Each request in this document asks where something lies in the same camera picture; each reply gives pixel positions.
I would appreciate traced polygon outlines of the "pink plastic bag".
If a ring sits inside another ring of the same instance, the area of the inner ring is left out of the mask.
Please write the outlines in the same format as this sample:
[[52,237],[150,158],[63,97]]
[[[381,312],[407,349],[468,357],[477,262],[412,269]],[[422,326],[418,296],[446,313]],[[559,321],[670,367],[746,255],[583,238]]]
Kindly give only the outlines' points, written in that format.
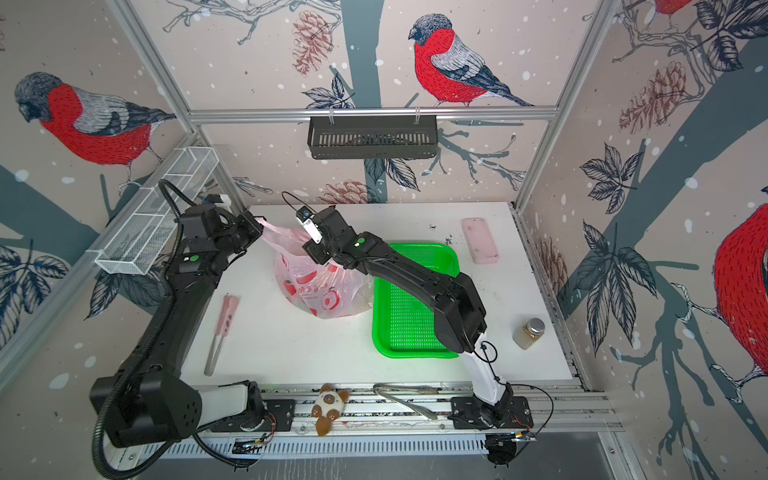
[[273,250],[273,274],[284,297],[320,319],[354,316],[373,307],[373,280],[330,260],[315,263],[303,249],[310,236],[301,228],[275,226],[265,219],[261,239]]

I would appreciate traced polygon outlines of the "green plastic basket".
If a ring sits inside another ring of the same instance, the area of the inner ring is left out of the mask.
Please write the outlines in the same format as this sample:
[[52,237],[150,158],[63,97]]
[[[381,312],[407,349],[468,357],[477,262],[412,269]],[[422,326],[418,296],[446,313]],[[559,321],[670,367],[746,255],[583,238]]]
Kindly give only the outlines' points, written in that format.
[[[460,263],[452,247],[440,243],[392,243],[391,259],[374,258],[371,265],[395,266],[408,259],[438,274],[456,276]],[[435,316],[428,304],[377,275],[374,283],[372,342],[390,359],[453,359],[459,353],[435,334]]]

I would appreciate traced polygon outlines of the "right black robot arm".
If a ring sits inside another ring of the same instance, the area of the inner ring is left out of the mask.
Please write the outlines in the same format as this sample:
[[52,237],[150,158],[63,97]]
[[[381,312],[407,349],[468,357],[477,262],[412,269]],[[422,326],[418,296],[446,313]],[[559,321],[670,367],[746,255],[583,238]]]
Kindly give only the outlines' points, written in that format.
[[514,391],[494,372],[494,349],[488,342],[486,309],[473,280],[464,273],[437,273],[396,252],[370,233],[357,233],[333,207],[319,212],[304,205],[296,218],[310,239],[303,249],[318,265],[334,261],[387,281],[415,297],[433,313],[436,338],[461,358],[473,388],[470,405],[453,420],[478,429],[510,423]]

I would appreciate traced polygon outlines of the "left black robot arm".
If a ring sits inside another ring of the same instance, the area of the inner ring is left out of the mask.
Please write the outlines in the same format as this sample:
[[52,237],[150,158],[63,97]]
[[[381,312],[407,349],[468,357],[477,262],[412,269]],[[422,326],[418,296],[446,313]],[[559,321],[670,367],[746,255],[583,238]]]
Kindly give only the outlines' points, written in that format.
[[201,392],[185,383],[181,368],[224,272],[263,233],[249,212],[233,215],[196,203],[160,180],[177,235],[161,274],[164,293],[137,346],[111,377],[89,393],[97,412],[91,456],[106,479],[130,479],[174,444],[228,418],[260,425],[266,404],[256,383],[242,381]]

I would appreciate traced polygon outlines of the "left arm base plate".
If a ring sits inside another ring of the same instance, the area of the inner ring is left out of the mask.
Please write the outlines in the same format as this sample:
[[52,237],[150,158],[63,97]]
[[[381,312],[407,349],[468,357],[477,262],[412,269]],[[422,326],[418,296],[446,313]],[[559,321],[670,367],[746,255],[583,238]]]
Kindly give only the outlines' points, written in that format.
[[246,411],[227,417],[210,428],[216,433],[277,433],[292,429],[296,401],[292,399],[263,400],[258,413]]

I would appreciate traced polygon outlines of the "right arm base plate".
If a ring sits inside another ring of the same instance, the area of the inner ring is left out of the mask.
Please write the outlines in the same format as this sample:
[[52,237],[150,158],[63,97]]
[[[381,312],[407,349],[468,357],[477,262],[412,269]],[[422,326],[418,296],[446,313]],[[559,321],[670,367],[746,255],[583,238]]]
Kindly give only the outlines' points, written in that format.
[[528,399],[514,396],[496,408],[475,397],[453,397],[447,418],[457,430],[523,429],[534,427]]

